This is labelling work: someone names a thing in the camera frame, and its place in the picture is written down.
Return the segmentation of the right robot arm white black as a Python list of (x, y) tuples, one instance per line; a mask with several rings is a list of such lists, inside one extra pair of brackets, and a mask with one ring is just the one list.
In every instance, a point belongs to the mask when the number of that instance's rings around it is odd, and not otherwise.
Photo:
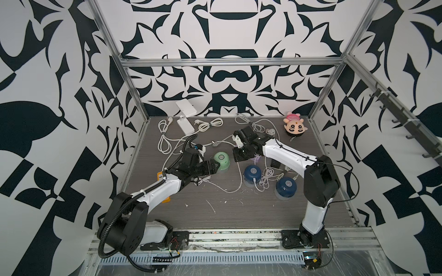
[(271, 135), (254, 132), (249, 126), (235, 131), (233, 141), (237, 145), (233, 149), (236, 162), (261, 155), (289, 167), (303, 178), (307, 208), (300, 229), (311, 236), (319, 234), (324, 229), (328, 207), (341, 186), (330, 158), (305, 154)]

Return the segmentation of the blue cordless grinder front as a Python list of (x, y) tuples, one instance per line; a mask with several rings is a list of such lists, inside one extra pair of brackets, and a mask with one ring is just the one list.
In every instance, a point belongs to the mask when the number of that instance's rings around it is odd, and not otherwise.
[(297, 192), (297, 183), (293, 178), (283, 177), (277, 181), (274, 192), (279, 200), (287, 201)]

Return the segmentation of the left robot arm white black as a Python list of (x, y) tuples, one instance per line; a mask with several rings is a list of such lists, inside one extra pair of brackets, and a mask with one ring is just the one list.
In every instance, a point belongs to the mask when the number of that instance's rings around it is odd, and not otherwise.
[(197, 148), (187, 148), (157, 182), (132, 194), (119, 193), (97, 232), (99, 257), (129, 256), (144, 244), (167, 247), (173, 227), (161, 220), (148, 222), (148, 214), (193, 180), (216, 174), (220, 166), (214, 159), (204, 160)]

